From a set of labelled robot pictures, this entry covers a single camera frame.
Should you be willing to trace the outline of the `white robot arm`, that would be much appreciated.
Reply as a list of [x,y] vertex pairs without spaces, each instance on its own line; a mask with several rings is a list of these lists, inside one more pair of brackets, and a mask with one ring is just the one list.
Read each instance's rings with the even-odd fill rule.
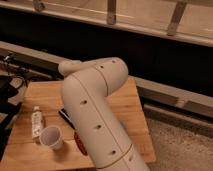
[[67,60],[58,70],[63,106],[97,171],[150,171],[106,101],[127,81],[125,62]]

